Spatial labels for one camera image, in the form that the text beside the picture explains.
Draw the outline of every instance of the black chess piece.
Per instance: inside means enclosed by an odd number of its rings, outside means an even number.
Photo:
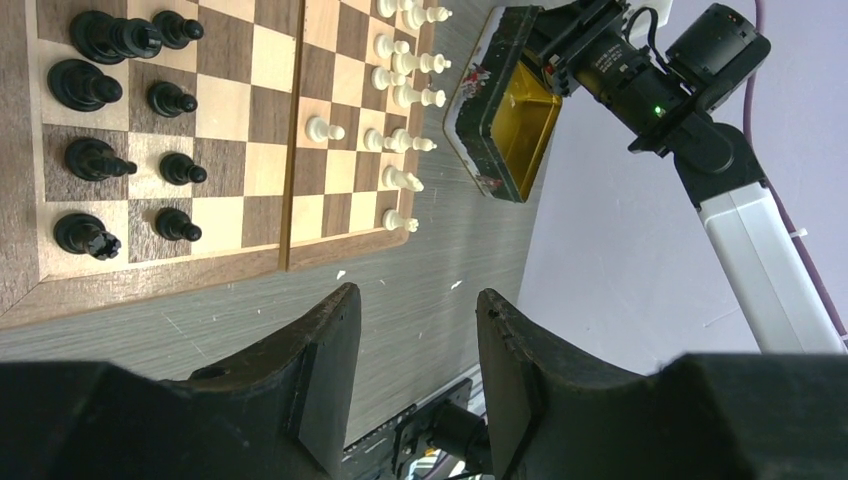
[[[124,96],[124,89],[94,65],[76,59],[62,60],[47,72],[50,93],[62,105],[78,112],[94,112]]]
[[[115,18],[96,10],[71,21],[71,43],[86,58],[115,65],[125,58],[153,58],[162,50],[162,34],[141,18]]]
[[[121,241],[106,231],[103,222],[85,213],[62,217],[53,227],[53,239],[68,253],[88,254],[97,260],[115,258],[121,249]]]
[[[153,222],[153,228],[159,236],[172,242],[177,240],[196,242],[203,236],[203,231],[191,223],[187,213],[170,207],[159,210]]]
[[[95,138],[80,138],[65,149],[65,165],[77,177],[89,182],[134,175],[138,166],[115,156],[108,143]]]
[[[173,118],[197,110],[197,99],[171,82],[158,82],[147,91],[147,104],[163,117]]]
[[[206,181],[206,169],[194,163],[188,155],[171,153],[159,162],[159,173],[172,185],[203,183]]]
[[[174,50],[181,50],[192,40],[203,38],[203,25],[197,20],[186,20],[177,12],[165,10],[153,17],[153,25],[162,33],[162,43]]]

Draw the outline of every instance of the white pawn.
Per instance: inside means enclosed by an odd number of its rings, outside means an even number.
[[[402,228],[407,232],[414,233],[418,231],[418,219],[403,218],[397,210],[387,210],[383,214],[383,227],[387,230]]]
[[[383,185],[388,188],[405,188],[416,193],[424,191],[424,184],[412,172],[401,172],[392,165],[383,170]]]
[[[384,137],[376,129],[369,128],[365,132],[365,148],[372,152],[380,152],[384,148],[388,150],[397,149],[397,140],[392,137]]]
[[[345,131],[338,125],[330,125],[321,117],[312,117],[306,122],[306,136],[315,143],[321,143],[327,139],[341,140]]]
[[[374,53],[380,58],[389,58],[393,53],[408,53],[409,49],[409,42],[404,40],[392,41],[392,38],[385,33],[377,35],[377,38],[374,39]]]

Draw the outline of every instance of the white wall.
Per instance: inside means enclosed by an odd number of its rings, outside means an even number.
[[[677,0],[660,51],[712,3]],[[753,21],[753,0],[724,3]],[[848,2],[765,3],[754,147],[848,321]],[[743,95],[715,118],[741,127]],[[519,308],[639,373],[684,351],[757,351],[671,157],[630,154],[633,139],[585,90],[566,100]]]

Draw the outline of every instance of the chessboard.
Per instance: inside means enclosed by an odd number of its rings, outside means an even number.
[[[435,5],[426,0],[425,6]],[[412,212],[412,193],[380,182],[387,165],[416,172],[419,152],[365,152],[360,130],[406,127],[419,135],[423,108],[399,110],[372,91],[369,42],[387,33],[429,52],[434,26],[406,29],[384,19],[372,0],[14,0],[0,19],[5,42],[0,139],[11,174],[0,195],[0,327],[232,283],[277,270],[336,262],[403,244],[408,232],[381,227],[383,211]],[[173,10],[197,19],[205,35],[148,60],[95,64],[124,95],[94,113],[59,104],[46,85],[50,67],[84,59],[69,25],[86,10],[151,19]],[[418,90],[429,85],[420,72]],[[168,81],[197,98],[192,114],[162,118],[146,101]],[[303,135],[320,113],[346,126],[325,145]],[[138,166],[133,175],[86,182],[63,157],[79,138],[106,142]],[[182,153],[205,168],[199,184],[161,178],[164,155]],[[203,230],[173,242],[152,227],[156,212],[177,208]],[[122,248],[107,261],[59,248],[54,226],[72,213],[93,215]]]

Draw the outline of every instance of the gray table surface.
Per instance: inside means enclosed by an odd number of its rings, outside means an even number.
[[[450,97],[490,9],[524,3],[442,0],[454,16],[437,27],[434,50],[455,66],[434,76],[434,85]],[[342,282],[354,282],[362,291],[363,332],[347,438],[361,437],[476,363],[480,290],[518,297],[541,175],[527,204],[484,198],[444,138],[443,115],[428,111],[425,133],[440,148],[421,158],[426,189],[415,201],[421,229],[403,247],[3,331],[0,361],[109,360],[154,379],[183,379],[285,326]]]

